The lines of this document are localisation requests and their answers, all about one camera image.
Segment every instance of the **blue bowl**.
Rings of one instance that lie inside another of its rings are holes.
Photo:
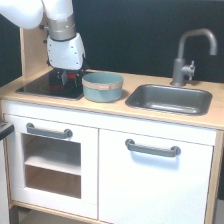
[[[118,100],[122,94],[123,77],[116,73],[89,73],[83,78],[83,93],[86,99],[106,103]]]

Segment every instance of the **metal faucet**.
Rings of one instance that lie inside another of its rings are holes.
[[[191,65],[185,65],[184,56],[184,45],[185,41],[188,37],[191,36],[201,36],[205,35],[208,37],[210,42],[210,55],[217,54],[217,41],[215,35],[208,29],[198,29],[198,30],[191,30],[184,33],[179,42],[179,49],[178,49],[178,56],[174,61],[174,69],[173,69],[173,81],[170,83],[173,86],[185,86],[184,76],[188,75],[189,80],[192,80],[194,76],[195,66],[194,61],[192,61]]]

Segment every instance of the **stainless steel sink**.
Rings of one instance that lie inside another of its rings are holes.
[[[125,103],[138,109],[199,116],[208,113],[211,100],[212,94],[207,91],[142,85]]]

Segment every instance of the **cabinet door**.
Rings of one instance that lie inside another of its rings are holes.
[[[5,120],[15,126],[7,137],[11,199],[96,219],[98,129],[12,115]],[[66,130],[72,135],[64,137]]]
[[[170,149],[174,158],[131,152],[125,141]],[[99,219],[115,224],[203,224],[213,147],[100,130]]]

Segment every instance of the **white cabinet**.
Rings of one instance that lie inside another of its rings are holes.
[[[99,220],[115,224],[203,224],[212,146],[100,130]],[[125,142],[174,158],[129,151]]]
[[[12,200],[113,224],[204,224],[216,130],[7,100],[2,111]],[[127,139],[181,153],[131,152]]]
[[[12,115],[5,120],[15,126],[7,137],[11,199],[97,219],[98,130]],[[64,136],[66,130],[72,135]]]

